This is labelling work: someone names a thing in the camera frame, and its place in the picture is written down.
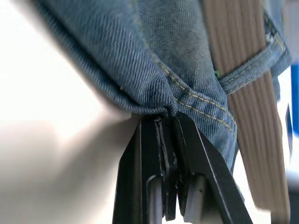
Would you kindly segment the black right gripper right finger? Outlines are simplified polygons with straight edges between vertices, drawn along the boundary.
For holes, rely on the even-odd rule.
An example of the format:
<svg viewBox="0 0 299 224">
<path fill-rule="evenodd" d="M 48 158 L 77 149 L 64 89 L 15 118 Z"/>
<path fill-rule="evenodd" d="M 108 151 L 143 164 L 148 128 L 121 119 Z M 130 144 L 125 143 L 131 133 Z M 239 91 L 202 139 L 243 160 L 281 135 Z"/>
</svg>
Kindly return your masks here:
<svg viewBox="0 0 299 224">
<path fill-rule="evenodd" d="M 173 120 L 180 213 L 192 224 L 250 224 L 252 220 L 222 155 L 184 113 Z"/>
</svg>

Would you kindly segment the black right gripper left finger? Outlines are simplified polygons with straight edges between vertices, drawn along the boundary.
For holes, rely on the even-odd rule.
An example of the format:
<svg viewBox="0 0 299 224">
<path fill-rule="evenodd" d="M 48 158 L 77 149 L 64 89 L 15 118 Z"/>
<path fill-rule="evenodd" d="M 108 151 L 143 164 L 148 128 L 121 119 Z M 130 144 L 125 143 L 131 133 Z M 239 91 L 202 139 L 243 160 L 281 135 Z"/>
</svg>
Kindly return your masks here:
<svg viewBox="0 0 299 224">
<path fill-rule="evenodd" d="M 119 162 L 113 223 L 176 218 L 178 162 L 171 119 L 143 118 Z"/>
</svg>

